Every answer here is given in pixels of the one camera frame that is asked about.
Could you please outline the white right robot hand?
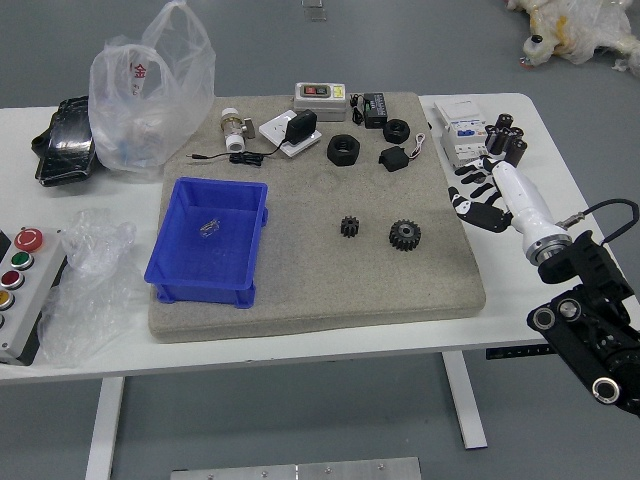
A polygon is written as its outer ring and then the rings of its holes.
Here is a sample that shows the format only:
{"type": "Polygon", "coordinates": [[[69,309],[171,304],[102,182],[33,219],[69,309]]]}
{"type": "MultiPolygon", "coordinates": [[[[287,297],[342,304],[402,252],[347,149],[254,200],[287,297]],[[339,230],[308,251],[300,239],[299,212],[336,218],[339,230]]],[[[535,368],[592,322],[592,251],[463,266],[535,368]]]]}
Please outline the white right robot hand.
{"type": "Polygon", "coordinates": [[[476,202],[450,187],[448,194],[457,216],[493,233],[513,227],[522,234],[522,250],[532,265],[540,265],[572,243],[567,231],[555,223],[537,187],[510,163],[483,155],[455,174],[463,184],[483,181],[472,193],[474,198],[490,187],[496,189],[485,202],[476,202]]]}

